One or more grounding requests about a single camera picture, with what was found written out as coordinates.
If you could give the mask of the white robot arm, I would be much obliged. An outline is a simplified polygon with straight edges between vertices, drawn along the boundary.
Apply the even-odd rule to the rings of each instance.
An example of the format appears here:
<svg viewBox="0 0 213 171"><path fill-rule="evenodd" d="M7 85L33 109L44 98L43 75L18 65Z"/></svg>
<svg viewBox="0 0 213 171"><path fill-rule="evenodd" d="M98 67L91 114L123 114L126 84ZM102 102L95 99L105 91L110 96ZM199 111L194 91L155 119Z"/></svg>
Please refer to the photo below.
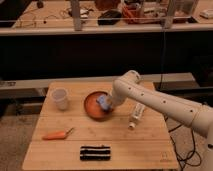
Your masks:
<svg viewBox="0 0 213 171"><path fill-rule="evenodd" d="M147 89L139 81L140 75L134 70L116 78L112 83L110 98L112 106L117 107L130 98L192 128L206 138L200 171L213 171L213 108L202 103Z"/></svg>

